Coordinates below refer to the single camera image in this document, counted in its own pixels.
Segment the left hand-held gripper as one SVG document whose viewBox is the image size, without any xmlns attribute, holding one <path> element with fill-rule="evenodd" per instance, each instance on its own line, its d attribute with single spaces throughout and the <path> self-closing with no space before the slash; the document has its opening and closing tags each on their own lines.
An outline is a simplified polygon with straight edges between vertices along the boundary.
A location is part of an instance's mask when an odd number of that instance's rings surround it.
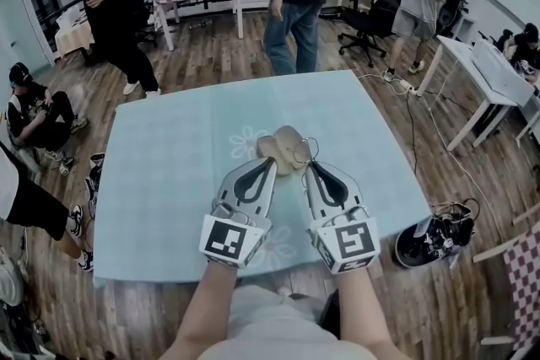
<svg viewBox="0 0 540 360">
<path fill-rule="evenodd" d="M 253 159 L 223 179 L 214 209 L 205 214 L 199 251 L 209 261 L 246 268 L 267 239 L 267 217 L 278 174 L 275 159 Z M 247 209 L 232 205 L 249 205 Z"/>
</svg>

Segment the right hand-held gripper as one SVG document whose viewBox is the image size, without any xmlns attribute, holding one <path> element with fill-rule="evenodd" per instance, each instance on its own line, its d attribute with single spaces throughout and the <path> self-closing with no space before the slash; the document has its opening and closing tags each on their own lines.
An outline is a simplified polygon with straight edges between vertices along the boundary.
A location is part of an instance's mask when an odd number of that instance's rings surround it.
<svg viewBox="0 0 540 360">
<path fill-rule="evenodd" d="M 353 177 L 327 163 L 307 164 L 305 183 L 312 217 L 311 243 L 333 275 L 367 267 L 381 252 L 375 218 L 361 203 Z M 350 208 L 324 217 L 326 207 Z"/>
</svg>

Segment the beige glasses case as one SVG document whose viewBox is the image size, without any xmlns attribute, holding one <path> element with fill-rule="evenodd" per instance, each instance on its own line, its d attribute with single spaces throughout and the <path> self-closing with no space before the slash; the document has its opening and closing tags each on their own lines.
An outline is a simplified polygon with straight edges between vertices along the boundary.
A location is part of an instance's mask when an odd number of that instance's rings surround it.
<svg viewBox="0 0 540 360">
<path fill-rule="evenodd" d="M 270 157 L 277 161 L 278 177 L 291 175 L 294 171 L 300 169 L 294 169 L 289 163 L 286 156 L 285 144 L 290 140 L 300 140 L 301 138 L 300 133 L 292 126 L 281 126 L 272 136 L 263 136 L 257 139 L 257 155 L 260 158 Z"/>
</svg>

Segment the thin wire frame glasses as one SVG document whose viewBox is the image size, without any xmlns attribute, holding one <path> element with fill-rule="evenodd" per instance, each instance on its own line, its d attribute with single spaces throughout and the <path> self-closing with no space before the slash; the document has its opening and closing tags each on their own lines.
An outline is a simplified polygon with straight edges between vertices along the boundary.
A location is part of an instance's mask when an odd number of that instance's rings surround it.
<svg viewBox="0 0 540 360">
<path fill-rule="evenodd" d="M 301 169 L 313 162 L 320 152 L 318 141 L 314 137 L 302 137 L 285 144 L 286 156 L 294 169 Z"/>
</svg>

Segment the person's left forearm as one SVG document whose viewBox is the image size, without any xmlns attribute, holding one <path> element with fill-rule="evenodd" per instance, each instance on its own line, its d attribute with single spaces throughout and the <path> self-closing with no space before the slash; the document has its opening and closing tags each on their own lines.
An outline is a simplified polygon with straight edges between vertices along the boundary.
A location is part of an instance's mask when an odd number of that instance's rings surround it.
<svg viewBox="0 0 540 360">
<path fill-rule="evenodd" d="M 172 345 L 159 360 L 198 360 L 227 336 L 237 270 L 210 261 L 182 318 Z"/>
</svg>

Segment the person's right forearm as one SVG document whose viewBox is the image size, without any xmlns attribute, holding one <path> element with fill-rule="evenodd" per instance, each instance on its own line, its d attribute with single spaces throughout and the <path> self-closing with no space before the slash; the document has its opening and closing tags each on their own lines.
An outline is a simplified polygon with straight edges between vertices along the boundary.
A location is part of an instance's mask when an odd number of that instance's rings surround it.
<svg viewBox="0 0 540 360">
<path fill-rule="evenodd" d="M 412 360 L 394 344 L 383 309 L 365 268 L 335 276 L 341 339 L 368 349 L 377 360 Z"/>
</svg>

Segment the light blue floral tablecloth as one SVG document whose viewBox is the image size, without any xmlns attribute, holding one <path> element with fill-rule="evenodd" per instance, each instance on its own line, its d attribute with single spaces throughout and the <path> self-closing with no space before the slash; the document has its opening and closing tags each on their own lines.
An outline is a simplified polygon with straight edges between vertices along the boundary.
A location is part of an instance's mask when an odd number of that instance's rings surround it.
<svg viewBox="0 0 540 360">
<path fill-rule="evenodd" d="M 381 238 L 431 211 L 363 84 L 349 70 L 259 78 L 118 106 L 94 222 L 94 283 L 195 282 L 203 218 L 257 139 L 292 126 L 350 175 Z"/>
</svg>

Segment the black basin of gear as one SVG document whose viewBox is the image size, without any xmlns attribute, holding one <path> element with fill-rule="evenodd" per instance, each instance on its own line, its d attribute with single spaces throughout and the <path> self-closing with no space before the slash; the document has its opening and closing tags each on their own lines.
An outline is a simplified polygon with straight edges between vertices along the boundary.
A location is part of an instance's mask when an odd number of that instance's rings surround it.
<svg viewBox="0 0 540 360">
<path fill-rule="evenodd" d="M 475 198 L 435 205 L 430 216 L 397 236 L 395 262 L 412 269 L 459 255 L 471 242 L 479 211 Z"/>
</svg>

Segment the white power strip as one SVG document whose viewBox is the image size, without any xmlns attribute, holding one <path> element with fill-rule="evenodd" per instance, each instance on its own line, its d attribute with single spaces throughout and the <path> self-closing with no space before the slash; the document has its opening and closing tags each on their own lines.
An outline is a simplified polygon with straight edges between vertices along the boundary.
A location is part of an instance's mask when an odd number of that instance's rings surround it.
<svg viewBox="0 0 540 360">
<path fill-rule="evenodd" d="M 388 72 L 384 72 L 382 74 L 382 78 L 385 82 L 390 84 L 391 87 L 396 85 L 402 89 L 401 92 L 398 92 L 397 90 L 395 90 L 395 93 L 398 95 L 405 95 L 405 94 L 416 95 L 417 94 L 417 89 L 404 78 L 398 77 L 397 75 L 390 74 Z"/>
</svg>

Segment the person's light shirt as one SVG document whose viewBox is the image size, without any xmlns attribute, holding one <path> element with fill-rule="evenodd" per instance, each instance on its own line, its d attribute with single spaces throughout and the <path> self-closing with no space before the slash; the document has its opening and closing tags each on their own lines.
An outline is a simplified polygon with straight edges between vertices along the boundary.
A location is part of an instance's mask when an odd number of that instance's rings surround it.
<svg viewBox="0 0 540 360">
<path fill-rule="evenodd" d="M 237 288 L 228 333 L 198 360 L 376 360 L 366 348 L 340 341 L 302 302 L 255 285 Z"/>
</svg>

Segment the black office chair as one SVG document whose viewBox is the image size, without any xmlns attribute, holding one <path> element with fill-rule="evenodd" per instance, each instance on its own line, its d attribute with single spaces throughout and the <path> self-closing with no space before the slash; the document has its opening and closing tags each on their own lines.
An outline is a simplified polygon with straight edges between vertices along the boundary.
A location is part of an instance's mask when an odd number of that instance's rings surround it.
<svg viewBox="0 0 540 360">
<path fill-rule="evenodd" d="M 131 26 L 137 43 L 149 43 L 158 47 L 154 26 L 149 23 L 151 12 L 146 0 L 129 0 Z"/>
<path fill-rule="evenodd" d="M 356 30 L 356 34 L 341 33 L 338 35 L 339 40 L 347 38 L 352 41 L 349 44 L 341 45 L 338 53 L 343 56 L 346 49 L 360 47 L 368 59 L 369 67 L 374 66 L 370 50 L 380 52 L 381 58 L 385 58 L 387 52 L 376 44 L 376 39 L 385 39 L 392 35 L 392 26 L 400 3 L 401 0 L 376 0 L 368 12 L 344 8 L 340 19 Z"/>
</svg>

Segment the long white table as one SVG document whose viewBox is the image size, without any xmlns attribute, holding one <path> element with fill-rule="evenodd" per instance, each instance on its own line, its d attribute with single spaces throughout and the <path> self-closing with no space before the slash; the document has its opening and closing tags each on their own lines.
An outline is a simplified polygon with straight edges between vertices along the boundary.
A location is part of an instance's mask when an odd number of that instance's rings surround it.
<svg viewBox="0 0 540 360">
<path fill-rule="evenodd" d="M 497 113 L 495 118 L 486 126 L 480 135 L 473 141 L 472 146 L 477 148 L 483 141 L 486 140 L 488 135 L 499 125 L 499 123 L 505 118 L 506 114 L 513 108 L 517 107 L 517 103 L 508 99 L 502 94 L 498 94 L 493 91 L 486 79 L 482 76 L 477 67 L 472 61 L 472 47 L 465 43 L 449 39 L 446 37 L 438 36 L 439 46 L 435 51 L 432 62 L 424 75 L 424 78 L 417 89 L 414 90 L 414 94 L 422 98 L 426 92 L 430 82 L 432 81 L 435 72 L 439 68 L 440 61 L 444 54 L 449 55 L 454 59 L 458 69 L 464 72 L 476 85 L 477 89 L 483 96 L 482 102 L 478 108 L 469 117 L 467 123 L 462 129 L 455 135 L 455 137 L 445 146 L 446 150 L 452 152 L 472 131 L 473 127 L 478 123 L 481 117 L 489 110 L 491 105 L 497 105 L 501 107 L 501 110 Z"/>
</svg>

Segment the small white side table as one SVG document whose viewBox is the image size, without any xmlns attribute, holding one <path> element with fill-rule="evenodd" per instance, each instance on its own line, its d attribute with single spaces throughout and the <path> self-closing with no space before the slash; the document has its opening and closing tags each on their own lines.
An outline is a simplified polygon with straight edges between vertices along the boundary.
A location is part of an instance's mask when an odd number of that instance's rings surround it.
<svg viewBox="0 0 540 360">
<path fill-rule="evenodd" d="M 536 129 L 540 129 L 540 81 L 533 85 L 534 92 L 532 97 L 526 103 L 526 105 L 520 108 L 526 125 L 515 137 L 515 141 L 518 147 L 521 146 L 521 140 L 525 135 L 533 136 Z"/>
</svg>

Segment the black backpack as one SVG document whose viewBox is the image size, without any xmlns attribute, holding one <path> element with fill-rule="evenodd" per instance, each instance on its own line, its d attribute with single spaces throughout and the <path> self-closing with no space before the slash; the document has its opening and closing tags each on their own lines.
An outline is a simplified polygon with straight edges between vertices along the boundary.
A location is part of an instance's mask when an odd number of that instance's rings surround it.
<svg viewBox="0 0 540 360">
<path fill-rule="evenodd" d="M 452 29 L 462 12 L 467 12 L 468 0 L 445 0 L 440 9 L 436 34 L 442 36 L 451 35 Z"/>
</svg>

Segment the table with cream cloth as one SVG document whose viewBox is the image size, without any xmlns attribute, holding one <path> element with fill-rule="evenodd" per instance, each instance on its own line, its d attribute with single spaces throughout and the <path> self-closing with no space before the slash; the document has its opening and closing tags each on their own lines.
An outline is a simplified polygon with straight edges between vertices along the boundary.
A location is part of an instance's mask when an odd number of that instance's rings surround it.
<svg viewBox="0 0 540 360">
<path fill-rule="evenodd" d="M 79 6 L 73 6 L 57 20 L 58 31 L 55 34 L 57 56 L 64 58 L 67 54 L 84 48 L 88 50 L 95 40 L 86 13 Z"/>
</svg>

